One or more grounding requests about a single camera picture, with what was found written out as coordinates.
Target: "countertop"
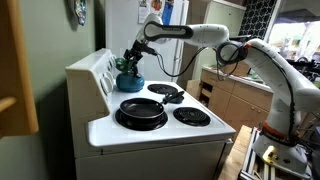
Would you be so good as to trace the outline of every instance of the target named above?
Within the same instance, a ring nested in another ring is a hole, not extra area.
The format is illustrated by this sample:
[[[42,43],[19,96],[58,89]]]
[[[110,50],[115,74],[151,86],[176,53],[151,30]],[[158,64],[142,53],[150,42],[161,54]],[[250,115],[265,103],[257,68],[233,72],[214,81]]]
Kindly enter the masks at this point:
[[[207,67],[207,66],[202,67],[202,69],[209,71],[209,72],[213,72],[213,73],[218,72],[216,69],[212,69],[211,67]],[[237,76],[231,75],[228,78],[235,80],[235,81],[238,81],[238,82],[241,82],[241,83],[244,83],[244,84],[247,84],[247,85],[250,85],[250,86],[253,86],[253,87],[256,87],[258,89],[273,93],[272,89],[269,86],[264,85],[264,84],[260,84],[260,83],[254,82],[254,81],[247,80],[247,79],[245,79],[246,77],[237,77]]]

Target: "black cable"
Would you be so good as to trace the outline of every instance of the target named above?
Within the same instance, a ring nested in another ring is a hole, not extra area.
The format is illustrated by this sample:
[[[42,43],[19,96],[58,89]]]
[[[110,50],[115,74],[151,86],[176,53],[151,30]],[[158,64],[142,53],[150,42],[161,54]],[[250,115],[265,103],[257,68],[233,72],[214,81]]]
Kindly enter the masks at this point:
[[[231,57],[229,58],[229,60],[224,61],[224,65],[221,65],[220,62],[217,60],[217,69],[218,69],[217,77],[218,77],[218,80],[219,80],[219,81],[223,81],[223,80],[225,79],[225,78],[220,79],[219,70],[220,70],[221,67],[224,67],[224,66],[229,65],[229,64],[234,64],[234,61],[237,61],[235,67],[233,68],[233,70],[232,70],[231,72],[227,73],[227,75],[226,75],[225,77],[229,77],[229,76],[237,69],[238,64],[239,64],[239,61],[241,61],[241,60],[236,59],[236,60],[233,60],[233,61],[232,61],[231,59],[232,59],[233,56],[236,54],[236,52],[239,53],[240,48],[242,48],[242,47],[241,47],[241,46],[237,47],[237,49],[232,53],[232,55],[231,55]]]
[[[168,76],[170,77],[178,77],[178,76],[181,76],[182,74],[184,74],[188,68],[190,67],[190,65],[192,64],[192,62],[195,60],[195,58],[197,57],[197,55],[202,51],[204,50],[206,47],[201,47],[199,48],[196,53],[193,55],[193,57],[191,58],[190,62],[188,63],[187,67],[179,74],[176,74],[176,75],[172,75],[172,74],[169,74],[166,70],[165,70],[165,67],[164,67],[164,61],[163,61],[163,58],[161,56],[161,54],[157,53],[157,59],[158,59],[158,63],[159,63],[159,66],[160,66],[160,69]]]
[[[251,46],[251,48],[254,48],[260,52],[262,52],[263,54],[265,54],[266,56],[268,56],[273,62],[274,65],[276,65],[276,67],[280,70],[280,72],[283,74],[285,80],[286,80],[286,83],[288,85],[288,89],[290,91],[290,98],[291,98],[291,102],[290,102],[290,115],[289,115],[289,121],[290,121],[290,125],[289,125],[289,132],[288,132],[288,135],[289,135],[289,141],[291,141],[291,131],[293,129],[293,125],[294,125],[294,106],[295,106],[295,103],[294,103],[294,97],[293,97],[293,90],[292,90],[292,86],[291,86],[291,83],[289,82],[289,79],[287,77],[287,74],[285,72],[285,70],[281,67],[281,65],[279,63],[277,63],[272,57],[269,56],[269,54],[261,51],[260,49],[254,47],[254,46]]]

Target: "frying pan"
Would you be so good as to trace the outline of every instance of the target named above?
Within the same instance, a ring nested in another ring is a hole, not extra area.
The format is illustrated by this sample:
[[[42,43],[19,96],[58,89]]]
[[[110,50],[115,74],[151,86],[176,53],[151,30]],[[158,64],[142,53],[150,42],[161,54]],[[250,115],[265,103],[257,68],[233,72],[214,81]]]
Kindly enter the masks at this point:
[[[167,104],[172,99],[180,97],[184,91],[176,92],[170,97],[165,97],[161,103],[147,98],[133,98],[123,101],[120,110],[127,117],[138,119],[152,119],[162,115],[164,108],[162,104]]]

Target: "stovetop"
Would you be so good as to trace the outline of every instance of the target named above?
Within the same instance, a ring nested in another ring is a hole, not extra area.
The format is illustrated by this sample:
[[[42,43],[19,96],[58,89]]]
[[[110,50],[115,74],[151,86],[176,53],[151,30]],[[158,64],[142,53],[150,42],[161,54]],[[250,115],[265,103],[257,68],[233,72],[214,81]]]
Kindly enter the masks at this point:
[[[197,138],[199,142],[211,140],[223,140],[226,137],[231,137],[235,130],[228,124],[222,121],[219,117],[205,108],[200,102],[195,100],[191,95],[185,93],[184,100],[181,104],[164,105],[164,110],[168,115],[167,123],[156,130],[151,131],[136,131],[128,129],[116,121],[116,112],[120,107],[121,102],[131,98],[143,97],[161,102],[164,95],[156,94],[148,90],[150,84],[167,84],[182,91],[183,89],[173,82],[158,82],[146,81],[144,88],[136,93],[126,93],[119,91],[114,86],[113,92],[108,94],[108,106],[110,115],[88,123],[88,141],[92,146],[103,147],[120,144],[170,141],[176,139],[193,139]],[[181,107],[197,108],[210,117],[210,124],[203,127],[195,127],[184,124],[178,121],[173,111]]]

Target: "electric stove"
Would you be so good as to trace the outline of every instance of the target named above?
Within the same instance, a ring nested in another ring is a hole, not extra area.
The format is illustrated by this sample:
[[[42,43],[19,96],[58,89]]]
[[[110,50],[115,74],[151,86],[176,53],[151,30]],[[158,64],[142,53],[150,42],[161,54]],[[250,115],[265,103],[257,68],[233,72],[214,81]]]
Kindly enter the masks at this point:
[[[77,179],[217,179],[235,130],[188,93],[180,104],[163,105],[163,119],[141,123],[125,117],[119,123],[121,102],[138,97],[162,101],[165,95],[150,91],[149,85],[183,89],[174,82],[146,81],[139,92],[120,91],[113,79],[114,59],[102,49],[66,68]],[[195,115],[204,113],[202,126],[178,120],[174,112],[179,108],[196,109],[178,113],[192,123],[202,122],[203,114]]]

